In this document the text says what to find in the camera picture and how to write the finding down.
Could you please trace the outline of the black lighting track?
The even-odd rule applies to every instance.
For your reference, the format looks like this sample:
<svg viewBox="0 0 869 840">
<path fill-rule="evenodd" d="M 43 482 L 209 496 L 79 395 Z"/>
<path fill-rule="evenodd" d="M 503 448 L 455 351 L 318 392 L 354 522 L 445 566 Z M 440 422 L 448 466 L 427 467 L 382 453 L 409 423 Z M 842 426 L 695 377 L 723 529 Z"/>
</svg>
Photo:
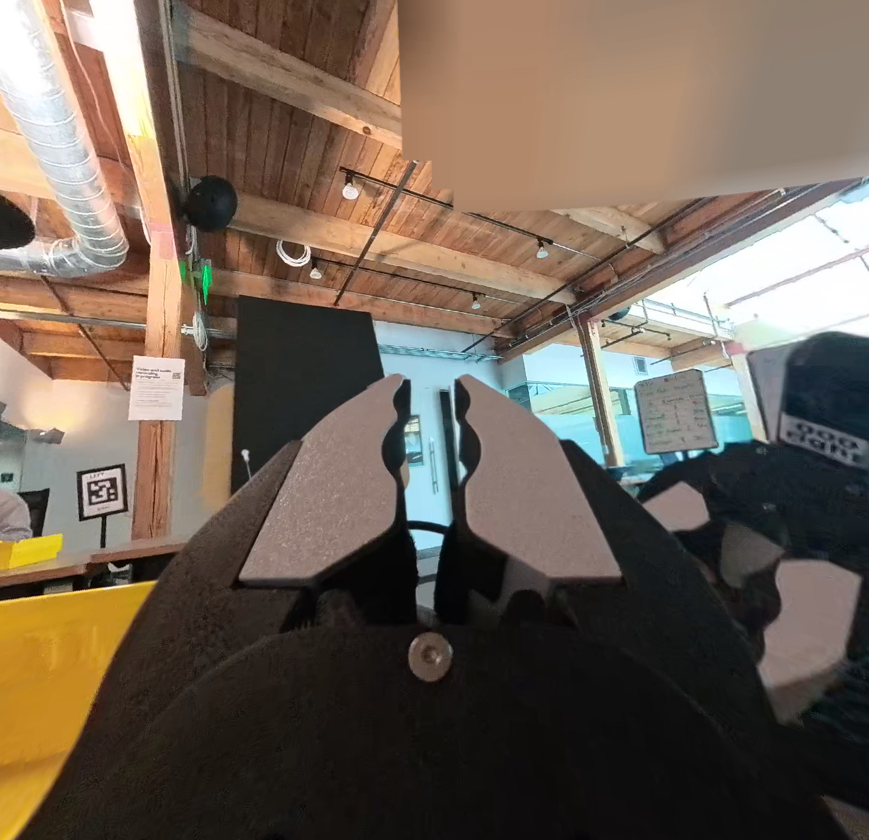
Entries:
<svg viewBox="0 0 869 840">
<path fill-rule="evenodd" d="M 351 169 L 350 167 L 340 166 L 339 171 L 345 174 L 345 182 L 360 182 L 364 183 L 367 186 L 375 186 L 378 189 L 388 189 L 394 193 L 397 192 L 413 200 L 418 200 L 429 205 L 435 205 L 440 209 L 446 210 L 450 213 L 455 213 L 457 211 L 451 202 L 437 199 L 436 197 L 429 196 L 428 194 L 422 194 L 407 187 L 401 188 L 397 183 L 385 181 L 375 176 L 363 174 L 361 172 Z M 461 213 L 461 215 L 476 220 L 478 222 L 482 222 L 500 228 L 502 230 L 506 230 L 512 234 L 518 234 L 527 237 L 529 239 L 532 239 L 535 243 L 542 245 L 544 248 L 555 246 L 555 242 L 548 237 L 542 236 L 519 226 L 506 223 L 505 221 L 492 218 L 490 216 L 478 213 Z"/>
</svg>

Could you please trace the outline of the white paper notice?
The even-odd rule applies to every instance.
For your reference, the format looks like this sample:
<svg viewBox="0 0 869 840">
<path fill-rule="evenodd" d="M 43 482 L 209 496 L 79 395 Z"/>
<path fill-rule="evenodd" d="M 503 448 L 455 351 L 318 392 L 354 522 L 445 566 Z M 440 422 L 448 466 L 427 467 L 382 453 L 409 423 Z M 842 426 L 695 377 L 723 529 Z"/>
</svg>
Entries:
<svg viewBox="0 0 869 840">
<path fill-rule="evenodd" d="M 179 422 L 182 419 L 185 361 L 182 358 L 133 358 L 128 420 Z"/>
</svg>

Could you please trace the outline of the thick wooden post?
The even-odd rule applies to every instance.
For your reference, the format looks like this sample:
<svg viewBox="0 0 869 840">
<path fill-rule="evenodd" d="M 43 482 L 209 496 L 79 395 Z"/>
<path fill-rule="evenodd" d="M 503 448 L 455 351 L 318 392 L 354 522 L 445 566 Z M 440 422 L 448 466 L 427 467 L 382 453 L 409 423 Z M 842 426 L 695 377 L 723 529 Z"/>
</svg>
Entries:
<svg viewBox="0 0 869 840">
<path fill-rule="evenodd" d="M 129 65 L 110 67 L 110 79 L 149 243 L 144 352 L 179 358 L 191 305 L 181 278 L 187 167 L 170 0 L 115 1 L 117 43 Z"/>
</svg>

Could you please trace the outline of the yellow plastic bin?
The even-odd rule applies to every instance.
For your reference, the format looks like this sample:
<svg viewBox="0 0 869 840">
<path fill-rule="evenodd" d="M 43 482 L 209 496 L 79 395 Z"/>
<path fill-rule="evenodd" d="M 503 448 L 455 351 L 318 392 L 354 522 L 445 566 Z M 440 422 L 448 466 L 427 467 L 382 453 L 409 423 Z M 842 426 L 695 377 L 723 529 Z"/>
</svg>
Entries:
<svg viewBox="0 0 869 840">
<path fill-rule="evenodd" d="M 76 745 L 156 582 L 1 604 L 1 837 L 18 837 Z"/>
</svg>

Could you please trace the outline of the yellow plastic tray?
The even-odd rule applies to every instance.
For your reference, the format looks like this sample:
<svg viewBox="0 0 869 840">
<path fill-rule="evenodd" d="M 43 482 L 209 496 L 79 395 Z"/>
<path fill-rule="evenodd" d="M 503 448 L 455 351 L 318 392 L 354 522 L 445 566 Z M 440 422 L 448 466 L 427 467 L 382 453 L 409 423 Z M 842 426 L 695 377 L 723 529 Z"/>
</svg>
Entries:
<svg viewBox="0 0 869 840">
<path fill-rule="evenodd" d="M 8 572 L 29 565 L 46 563 L 57 558 L 63 545 L 63 535 L 1 541 L 1 571 Z"/>
</svg>

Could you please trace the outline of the black spherical speaker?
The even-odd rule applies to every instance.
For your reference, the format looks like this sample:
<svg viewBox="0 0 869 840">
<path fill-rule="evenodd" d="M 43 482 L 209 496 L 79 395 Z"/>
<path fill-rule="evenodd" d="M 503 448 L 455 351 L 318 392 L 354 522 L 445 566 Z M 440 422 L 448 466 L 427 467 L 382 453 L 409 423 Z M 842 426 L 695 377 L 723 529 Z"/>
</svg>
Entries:
<svg viewBox="0 0 869 840">
<path fill-rule="evenodd" d="M 5 195 L 0 196 L 1 251 L 27 247 L 36 237 L 33 219 Z"/>
<path fill-rule="evenodd" d="M 204 234 L 220 233 L 229 227 L 238 208 L 233 184 L 217 175 L 205 175 L 190 189 L 182 204 L 184 218 Z"/>
</svg>

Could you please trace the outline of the whiteboard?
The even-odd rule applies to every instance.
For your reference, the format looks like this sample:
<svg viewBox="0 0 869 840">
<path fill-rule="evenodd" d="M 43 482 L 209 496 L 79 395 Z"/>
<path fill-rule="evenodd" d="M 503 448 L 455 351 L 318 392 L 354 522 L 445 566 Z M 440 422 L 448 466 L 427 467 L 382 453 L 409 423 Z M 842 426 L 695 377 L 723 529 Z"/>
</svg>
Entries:
<svg viewBox="0 0 869 840">
<path fill-rule="evenodd" d="M 637 382 L 634 391 L 646 454 L 718 448 L 719 440 L 700 369 L 647 378 Z"/>
</svg>

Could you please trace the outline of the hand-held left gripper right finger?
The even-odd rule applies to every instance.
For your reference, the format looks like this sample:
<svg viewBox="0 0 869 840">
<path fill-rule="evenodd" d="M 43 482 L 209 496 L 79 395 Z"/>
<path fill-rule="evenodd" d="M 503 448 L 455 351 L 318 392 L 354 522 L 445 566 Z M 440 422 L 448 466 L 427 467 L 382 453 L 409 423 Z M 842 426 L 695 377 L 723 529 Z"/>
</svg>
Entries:
<svg viewBox="0 0 869 840">
<path fill-rule="evenodd" d="M 622 571 L 554 432 L 471 375 L 455 382 L 469 589 L 484 605 L 517 592 L 618 585 Z"/>
</svg>

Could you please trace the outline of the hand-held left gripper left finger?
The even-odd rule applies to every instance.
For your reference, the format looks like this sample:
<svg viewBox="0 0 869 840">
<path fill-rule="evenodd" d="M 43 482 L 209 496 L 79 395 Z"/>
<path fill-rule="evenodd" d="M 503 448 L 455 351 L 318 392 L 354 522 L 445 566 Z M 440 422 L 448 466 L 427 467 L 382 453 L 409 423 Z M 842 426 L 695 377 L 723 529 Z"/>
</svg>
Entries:
<svg viewBox="0 0 869 840">
<path fill-rule="evenodd" d="M 239 573 L 252 587 L 310 587 L 400 518 L 410 380 L 392 374 L 338 406 L 301 440 Z"/>
</svg>

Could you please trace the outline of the green exit sign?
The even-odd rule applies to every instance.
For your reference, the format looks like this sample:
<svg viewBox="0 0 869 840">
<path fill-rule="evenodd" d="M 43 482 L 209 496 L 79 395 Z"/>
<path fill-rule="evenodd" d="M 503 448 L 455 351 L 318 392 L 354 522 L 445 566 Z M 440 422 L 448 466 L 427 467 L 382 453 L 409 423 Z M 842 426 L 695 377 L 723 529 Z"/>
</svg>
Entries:
<svg viewBox="0 0 869 840">
<path fill-rule="evenodd" d="M 183 259 L 179 261 L 181 281 L 190 286 L 198 295 L 198 300 L 207 305 L 213 280 L 209 259 Z"/>
</svg>

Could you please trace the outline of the thin wooden post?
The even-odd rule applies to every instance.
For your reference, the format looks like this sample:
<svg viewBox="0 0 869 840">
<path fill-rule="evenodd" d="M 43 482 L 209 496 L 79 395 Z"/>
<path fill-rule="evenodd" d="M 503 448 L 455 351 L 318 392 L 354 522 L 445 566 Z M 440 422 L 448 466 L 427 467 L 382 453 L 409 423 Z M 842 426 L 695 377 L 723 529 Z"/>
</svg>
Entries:
<svg viewBox="0 0 869 840">
<path fill-rule="evenodd" d="M 599 326 L 587 315 L 578 321 L 578 336 L 586 368 L 587 382 L 592 396 L 592 406 L 597 432 L 602 444 L 606 467 L 625 465 L 624 453 L 618 432 L 610 385 L 603 361 Z"/>
</svg>

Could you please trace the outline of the black office chair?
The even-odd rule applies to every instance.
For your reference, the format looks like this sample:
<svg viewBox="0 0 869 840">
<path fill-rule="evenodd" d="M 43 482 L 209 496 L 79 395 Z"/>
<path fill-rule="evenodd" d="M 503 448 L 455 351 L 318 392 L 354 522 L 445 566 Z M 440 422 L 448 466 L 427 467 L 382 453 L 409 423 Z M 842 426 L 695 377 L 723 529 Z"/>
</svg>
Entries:
<svg viewBox="0 0 869 840">
<path fill-rule="evenodd" d="M 49 505 L 49 494 L 49 488 L 34 491 L 21 491 L 18 493 L 19 497 L 26 503 L 29 511 L 29 524 L 32 538 L 40 538 L 43 535 Z"/>
</svg>

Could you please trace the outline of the wooden desk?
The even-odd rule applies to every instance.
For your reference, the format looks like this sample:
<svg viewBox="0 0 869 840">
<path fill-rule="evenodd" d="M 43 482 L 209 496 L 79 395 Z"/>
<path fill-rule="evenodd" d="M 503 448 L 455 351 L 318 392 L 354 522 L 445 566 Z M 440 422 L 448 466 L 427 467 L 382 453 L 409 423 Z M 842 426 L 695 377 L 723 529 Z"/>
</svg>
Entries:
<svg viewBox="0 0 869 840">
<path fill-rule="evenodd" d="M 51 560 L 31 563 L 1 573 L 1 588 L 92 577 L 110 564 L 124 566 L 149 558 L 163 558 L 179 552 L 187 538 L 138 539 L 109 549 L 61 550 Z"/>
</svg>

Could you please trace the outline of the silver ventilation duct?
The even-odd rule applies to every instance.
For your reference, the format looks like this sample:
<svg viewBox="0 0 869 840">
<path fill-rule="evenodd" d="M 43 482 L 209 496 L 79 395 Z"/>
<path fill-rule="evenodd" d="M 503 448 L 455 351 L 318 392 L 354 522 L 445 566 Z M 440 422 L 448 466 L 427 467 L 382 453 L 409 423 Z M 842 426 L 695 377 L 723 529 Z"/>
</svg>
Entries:
<svg viewBox="0 0 869 840">
<path fill-rule="evenodd" d="M 129 243 L 41 0 L 1 0 L 1 43 L 2 100 L 72 231 L 2 249 L 2 271 L 77 279 L 118 269 Z"/>
</svg>

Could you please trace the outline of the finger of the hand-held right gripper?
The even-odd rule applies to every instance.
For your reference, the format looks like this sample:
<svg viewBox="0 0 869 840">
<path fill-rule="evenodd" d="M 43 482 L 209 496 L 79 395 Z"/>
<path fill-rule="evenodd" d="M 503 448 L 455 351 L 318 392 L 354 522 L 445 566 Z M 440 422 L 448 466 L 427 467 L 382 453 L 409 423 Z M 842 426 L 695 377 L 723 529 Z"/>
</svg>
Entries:
<svg viewBox="0 0 869 840">
<path fill-rule="evenodd" d="M 776 719 L 798 722 L 845 666 L 862 577 L 829 561 L 788 558 L 735 523 L 723 531 L 719 573 Z"/>
<path fill-rule="evenodd" d="M 685 482 L 668 487 L 642 506 L 670 532 L 698 530 L 711 521 L 703 495 Z"/>
</svg>

